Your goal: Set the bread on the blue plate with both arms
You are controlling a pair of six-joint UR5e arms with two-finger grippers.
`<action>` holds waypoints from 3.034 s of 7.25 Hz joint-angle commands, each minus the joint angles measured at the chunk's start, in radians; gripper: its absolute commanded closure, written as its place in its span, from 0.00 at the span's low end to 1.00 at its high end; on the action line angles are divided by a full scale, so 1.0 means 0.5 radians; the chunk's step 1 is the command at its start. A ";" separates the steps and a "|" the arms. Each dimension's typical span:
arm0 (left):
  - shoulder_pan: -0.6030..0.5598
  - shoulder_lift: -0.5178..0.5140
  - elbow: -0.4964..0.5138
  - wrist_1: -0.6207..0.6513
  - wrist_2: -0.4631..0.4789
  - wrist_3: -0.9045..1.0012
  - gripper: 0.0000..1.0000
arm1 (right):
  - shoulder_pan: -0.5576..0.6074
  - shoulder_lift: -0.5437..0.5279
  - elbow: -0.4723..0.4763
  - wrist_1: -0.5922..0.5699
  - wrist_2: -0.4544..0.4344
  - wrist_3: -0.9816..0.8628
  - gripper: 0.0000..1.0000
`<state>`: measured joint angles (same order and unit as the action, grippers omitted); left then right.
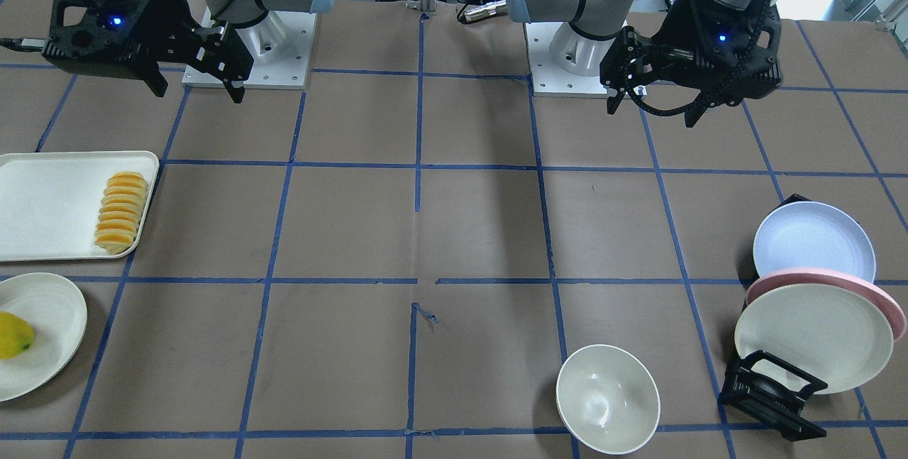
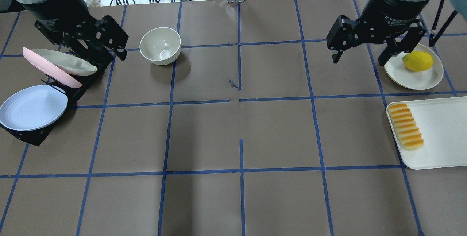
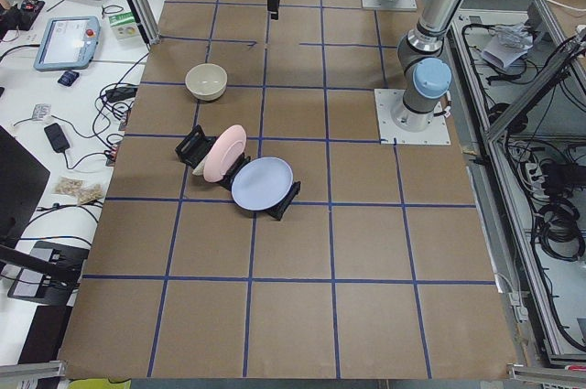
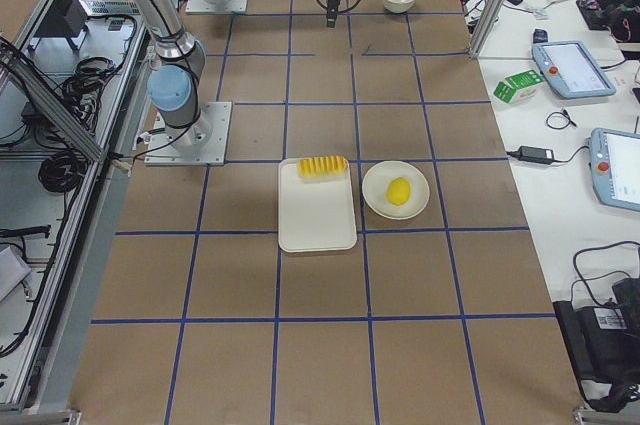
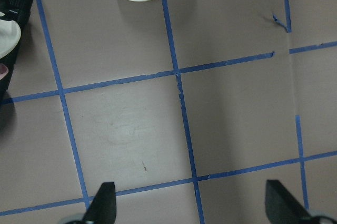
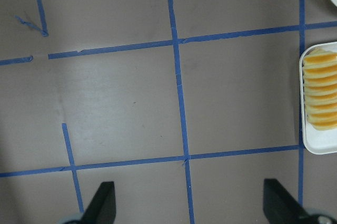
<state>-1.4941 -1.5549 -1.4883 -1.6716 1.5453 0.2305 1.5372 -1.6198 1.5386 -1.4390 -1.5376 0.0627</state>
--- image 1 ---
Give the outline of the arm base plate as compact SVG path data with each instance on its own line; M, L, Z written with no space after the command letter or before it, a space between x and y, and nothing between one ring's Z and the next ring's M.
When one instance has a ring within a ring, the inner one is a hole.
M616 91L600 83L599 64L612 40L584 38L563 23L526 23L526 52L539 96L607 98Z
M305 90L314 45L314 13L270 11L257 25L238 35L253 56L245 89Z

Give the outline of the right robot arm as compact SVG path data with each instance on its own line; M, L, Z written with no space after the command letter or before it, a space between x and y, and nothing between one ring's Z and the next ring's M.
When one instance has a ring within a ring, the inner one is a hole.
M314 26L335 0L205 0L206 23L187 0L54 0L48 39L37 46L56 67L90 77L142 81L164 96L161 64L186 67L184 83L304 89Z

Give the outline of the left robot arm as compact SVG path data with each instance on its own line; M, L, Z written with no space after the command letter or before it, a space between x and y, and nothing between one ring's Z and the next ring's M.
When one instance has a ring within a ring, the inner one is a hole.
M694 126L711 108L769 96L782 84L776 0L674 0L652 36L626 25L633 0L506 0L517 23L560 23L561 67L652 116Z

